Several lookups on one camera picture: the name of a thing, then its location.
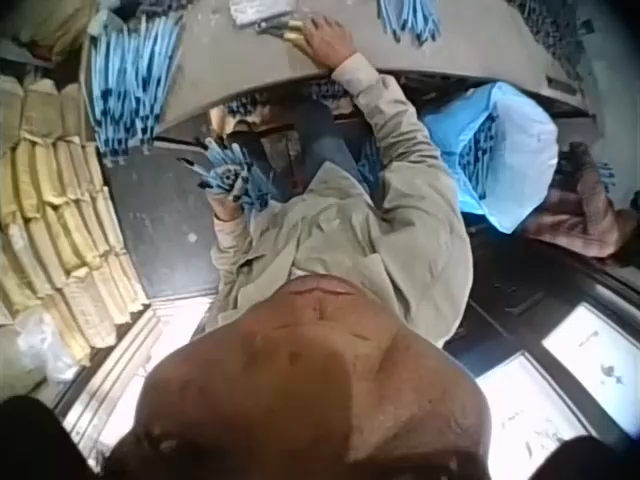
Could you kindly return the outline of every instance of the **man's right hand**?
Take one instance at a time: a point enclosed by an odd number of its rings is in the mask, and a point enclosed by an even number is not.
[[[356,53],[351,33],[336,20],[316,16],[303,27],[304,40],[293,42],[311,60],[335,70]]]

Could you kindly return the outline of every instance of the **window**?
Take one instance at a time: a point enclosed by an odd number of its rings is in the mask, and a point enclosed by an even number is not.
[[[640,434],[640,347],[586,303],[542,342],[629,435]]]
[[[562,442],[587,434],[524,354],[486,373],[478,384],[491,408],[493,480],[528,479]]]

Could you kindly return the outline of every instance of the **tabletop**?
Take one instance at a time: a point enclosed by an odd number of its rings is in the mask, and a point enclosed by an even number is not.
[[[418,47],[383,32],[376,0],[298,0],[297,17],[321,13],[353,33],[378,69],[503,80],[586,109],[580,93],[552,89],[548,77],[575,87],[504,0],[435,2],[442,36]],[[322,74],[285,42],[233,25],[228,0],[196,0],[185,12],[181,53],[160,130],[240,92]]]

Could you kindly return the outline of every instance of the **jacket sleeve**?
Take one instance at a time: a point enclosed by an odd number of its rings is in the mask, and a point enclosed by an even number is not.
[[[380,75],[360,54],[333,78],[354,96],[381,152],[387,232],[377,240],[378,252],[406,320],[442,345],[462,318],[473,278],[455,183],[394,78]]]
[[[213,217],[216,245],[211,249],[211,260],[220,274],[218,296],[226,297],[226,291],[235,283],[236,270],[251,249],[251,235],[243,216],[232,222],[221,222]]]

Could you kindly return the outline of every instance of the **man's hand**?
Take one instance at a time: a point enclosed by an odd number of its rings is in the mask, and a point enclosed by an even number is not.
[[[242,216],[242,207],[229,198],[207,192],[207,200],[213,209],[213,214],[221,222],[233,222]]]
[[[356,53],[351,33],[336,20],[313,17],[304,23],[304,40],[294,45],[318,65],[335,70]]]

